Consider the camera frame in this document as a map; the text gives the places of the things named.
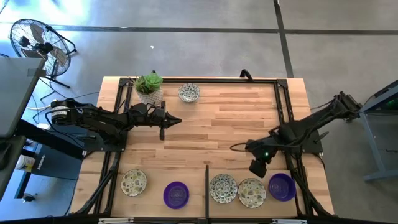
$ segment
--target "decorative plate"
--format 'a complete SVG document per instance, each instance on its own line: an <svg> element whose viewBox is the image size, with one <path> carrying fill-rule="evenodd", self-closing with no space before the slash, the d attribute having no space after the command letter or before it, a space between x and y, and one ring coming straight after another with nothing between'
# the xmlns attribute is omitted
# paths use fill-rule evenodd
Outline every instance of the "decorative plate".
<svg viewBox="0 0 398 224"><path fill-rule="evenodd" d="M199 87L193 83L186 83L178 89L178 96L184 102L194 102L199 98Z"/></svg>
<svg viewBox="0 0 398 224"><path fill-rule="evenodd" d="M266 188L255 178L248 178L239 184L238 198L248 208L260 207L266 199Z"/></svg>
<svg viewBox="0 0 398 224"><path fill-rule="evenodd" d="M218 174L210 182L210 195L218 203L230 203L236 197L238 185L228 174Z"/></svg>
<svg viewBox="0 0 398 224"><path fill-rule="evenodd" d="M147 186L147 177L141 170L130 170L122 178L121 187L127 196L137 196L141 194Z"/></svg>

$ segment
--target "wooden table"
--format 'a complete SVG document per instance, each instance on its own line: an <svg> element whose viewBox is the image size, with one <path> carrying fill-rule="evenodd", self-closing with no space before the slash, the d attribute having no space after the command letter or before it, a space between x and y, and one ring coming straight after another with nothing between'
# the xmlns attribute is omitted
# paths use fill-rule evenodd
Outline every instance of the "wooden table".
<svg viewBox="0 0 398 224"><path fill-rule="evenodd" d="M98 106L113 110L119 78L104 77ZM310 115L303 79L288 78L287 82L294 118L298 120ZM258 178L248 171L253 156L246 152L231 151L229 147L239 142L246 142L248 139L263 138L268 135L268 130L279 125L273 86L197 83L200 87L199 99L194 103L184 103L177 95L180 85L181 83L162 84L167 111L182 119L182 123L165 131L165 141L159 140L159 128L138 127L129 132L126 150L121 156L112 216L204 217L206 165L210 167L209 181L221 173L232 175L238 184L249 177ZM134 90L131 104L136 103L139 103L139 99ZM103 157L103 152L94 152L83 161L71 212L81 208L97 187ZM310 190L324 208L333 213L321 162L313 155L304 154L303 164L307 171ZM131 169L144 171L148 178L145 191L137 197L124 195L120 188L121 177ZM272 159L267 170L263 179L258 178L266 189L272 175L279 172L290 175L286 169L284 155L281 153ZM163 201L163 191L167 184L173 181L185 183L190 190L188 204L180 210L168 208ZM108 190L105 189L104 192L103 207ZM300 190L298 199L301 210L305 211ZM294 200L279 202L268 192L266 202L259 208L246 208L237 197L226 205L216 203L210 197L210 217L213 218L296 215Z"/></svg>

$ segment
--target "electric fan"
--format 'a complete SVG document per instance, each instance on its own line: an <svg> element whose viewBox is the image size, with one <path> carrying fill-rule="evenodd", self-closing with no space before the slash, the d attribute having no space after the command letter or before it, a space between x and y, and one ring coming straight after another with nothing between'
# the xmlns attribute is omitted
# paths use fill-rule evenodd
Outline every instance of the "electric fan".
<svg viewBox="0 0 398 224"><path fill-rule="evenodd" d="M70 65L70 54L75 44L51 26L33 19L20 19L11 27L11 45L20 57L42 57L44 69L51 78L64 74ZM73 45L70 52L65 41Z"/></svg>

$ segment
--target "concrete floor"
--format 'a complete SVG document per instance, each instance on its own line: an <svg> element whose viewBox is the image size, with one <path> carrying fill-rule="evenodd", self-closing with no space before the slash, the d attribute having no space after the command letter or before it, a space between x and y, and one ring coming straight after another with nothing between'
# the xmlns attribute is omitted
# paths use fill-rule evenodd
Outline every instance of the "concrete floor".
<svg viewBox="0 0 398 224"><path fill-rule="evenodd" d="M398 30L398 1L394 0L280 0L280 6L286 29ZM117 3L10 0L0 14L1 53L15 56L8 39L10 22L25 17L48 24L77 26L278 28L272 0ZM105 75L143 75L151 70L163 76L236 77L246 68L254 77L287 76L279 34L71 31L61 34L74 41L79 51L73 56L68 72L59 78L72 89L55 85L67 96L99 91ZM396 80L397 42L397 35L287 35L294 77L304 78L311 106L329 101L341 90L364 102ZM39 98L46 92L48 89L40 84L34 95ZM80 101L96 103L96 98L91 95ZM29 113L25 115L27 119L31 117ZM322 131L330 132L322 144L336 214L397 223L398 179L363 181L364 175L376 171L376 165L359 121L351 124L335 121ZM35 209L26 203L19 204L20 201L3 200L0 219L63 215L73 183L63 184L57 179L38 181L59 182L59 192L64 194L35 189L37 181L32 181L30 192L39 192L53 200L38 200ZM46 189L53 188L48 184ZM17 209L29 215L8 212Z"/></svg>

